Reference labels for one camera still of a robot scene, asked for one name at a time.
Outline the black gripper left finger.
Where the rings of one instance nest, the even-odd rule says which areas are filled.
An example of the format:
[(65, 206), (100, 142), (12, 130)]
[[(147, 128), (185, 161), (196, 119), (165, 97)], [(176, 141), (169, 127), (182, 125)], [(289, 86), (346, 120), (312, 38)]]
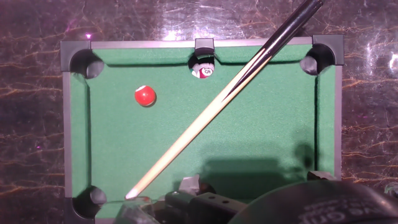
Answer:
[(177, 191), (165, 195), (165, 211), (170, 223), (226, 224), (246, 204), (215, 193), (200, 176), (184, 177)]

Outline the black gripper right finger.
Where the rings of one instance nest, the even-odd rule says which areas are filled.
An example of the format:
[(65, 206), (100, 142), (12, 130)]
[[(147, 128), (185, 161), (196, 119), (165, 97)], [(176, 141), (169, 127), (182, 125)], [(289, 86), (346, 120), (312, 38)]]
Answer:
[(307, 173), (307, 180), (336, 180), (336, 177), (329, 172), (310, 171)]

